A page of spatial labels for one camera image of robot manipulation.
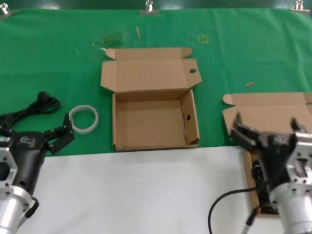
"green cloth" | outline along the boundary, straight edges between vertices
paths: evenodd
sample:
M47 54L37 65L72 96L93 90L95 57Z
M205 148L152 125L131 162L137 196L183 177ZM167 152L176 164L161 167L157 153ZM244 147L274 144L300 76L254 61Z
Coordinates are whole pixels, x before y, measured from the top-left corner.
M140 31L137 37L136 27ZM0 20L0 113L26 107L45 90L62 108L21 120L15 130L58 127L65 112L94 106L99 125L58 155L113 152L112 95L100 88L100 47L181 47L193 49L202 83L194 88L200 146L229 145L222 118L226 93L310 92L310 16L287 9L25 10ZM246 87L246 83L255 82ZM87 127L92 115L75 118Z

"small debris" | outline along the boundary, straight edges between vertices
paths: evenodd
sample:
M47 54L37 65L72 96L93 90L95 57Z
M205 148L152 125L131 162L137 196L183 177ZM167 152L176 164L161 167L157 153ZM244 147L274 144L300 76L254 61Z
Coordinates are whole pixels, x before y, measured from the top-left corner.
M250 82L250 83L245 84L245 86L248 87L248 86L252 86L254 84L255 84L255 82Z
M140 36L140 31L139 31L138 27L136 27L136 34L137 34L137 38L140 40L141 36Z
M74 50L75 55L79 55L80 52L78 52L78 50Z
M123 45L123 38L121 33L106 36L104 38L96 39L91 46L96 49L114 48Z

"black wire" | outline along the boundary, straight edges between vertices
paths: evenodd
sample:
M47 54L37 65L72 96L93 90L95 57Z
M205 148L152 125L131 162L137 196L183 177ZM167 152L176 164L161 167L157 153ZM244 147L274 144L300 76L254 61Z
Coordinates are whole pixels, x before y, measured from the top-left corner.
M265 186L267 186L268 184L272 183L273 181L276 181L280 175L284 172L284 168L286 167L286 164L288 162L288 159L286 158L283 162L283 165L280 167L280 169L277 171L277 173L275 174L275 176L273 176L271 179L263 182L263 184L260 186L261 188L264 188ZM229 191L223 195L221 195L220 197L218 197L216 199L216 201L214 201L214 203L211 205L210 209L209 209L209 213L208 213L208 229L209 229L209 234L213 234L213 231L211 229L211 215L213 212L214 207L216 206L216 204L222 200L223 198L225 198L226 196L232 195L232 194L238 194L238 193L248 193L248 192L252 192L257 190L257 187L253 187L253 188L247 188L247 189L238 189L238 190L233 190L233 191Z
M213 231L211 229L211 215L213 213L213 209L216 206L216 204L222 200L223 198L225 198L226 196L232 195L232 194L238 194L238 193L248 193L251 191L255 191L257 188L248 188L248 189L237 189L237 190L233 190L233 191L229 191L223 195L221 195L220 197L217 198L216 201L214 201L214 203L212 204L212 206L210 207L209 213L208 213L208 229L209 229L209 234L213 234Z
M256 217L259 208L260 208L260 205L258 205L252 209L252 211L250 212L250 214L246 220L246 225L252 226L252 224L254 222L254 218Z
M32 200L34 200L34 204L31 208L29 208L26 213L25 213L25 217L26 218L30 218L31 216L33 216L33 214L36 212L36 210L39 207L39 201L37 198L33 197Z
M253 162L252 176L257 187L257 195L259 198L261 212L265 214L277 215L278 212L272 207L270 203L268 190L262 186L264 182L264 178L263 178L262 168L259 165L258 160L255 160Z
M22 118L30 115L46 115L57 111L60 108L60 102L54 97L48 97L47 100L37 100L31 103L27 108L17 111L14 113L8 113L1 115L0 119L5 119L8 115L12 116L12 121L9 124L11 128L15 123L17 123Z

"metal clip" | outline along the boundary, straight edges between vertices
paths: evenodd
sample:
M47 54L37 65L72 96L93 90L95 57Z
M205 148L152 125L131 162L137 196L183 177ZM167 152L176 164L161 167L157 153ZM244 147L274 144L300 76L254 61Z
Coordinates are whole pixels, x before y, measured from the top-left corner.
M153 1L146 0L145 11L140 11L140 15L159 15L159 11L153 11Z
M294 9L291 9L291 11L306 14L306 15L310 13L310 10L303 9L303 0L297 0L296 6L294 7Z
M2 11L2 15L0 16L0 19L8 17L11 14L11 10L8 4L6 4L5 2L0 4L0 9Z

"open cardboard box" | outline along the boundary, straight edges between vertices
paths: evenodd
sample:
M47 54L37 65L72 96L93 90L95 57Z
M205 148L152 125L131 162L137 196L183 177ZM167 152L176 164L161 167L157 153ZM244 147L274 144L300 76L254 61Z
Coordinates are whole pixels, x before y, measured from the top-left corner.
M191 48L107 49L101 86L113 94L116 151L193 148L199 130L192 88L201 82Z
M312 132L312 93L254 93L226 94L223 102L232 107L223 111L228 132L232 127L237 112L240 112L243 123L260 131L289 133L292 131L290 121L294 117ZM248 187L255 187L252 177L253 162L256 154L246 152L244 157ZM256 192L250 193L252 207L259 205ZM261 216L276 217L275 214Z

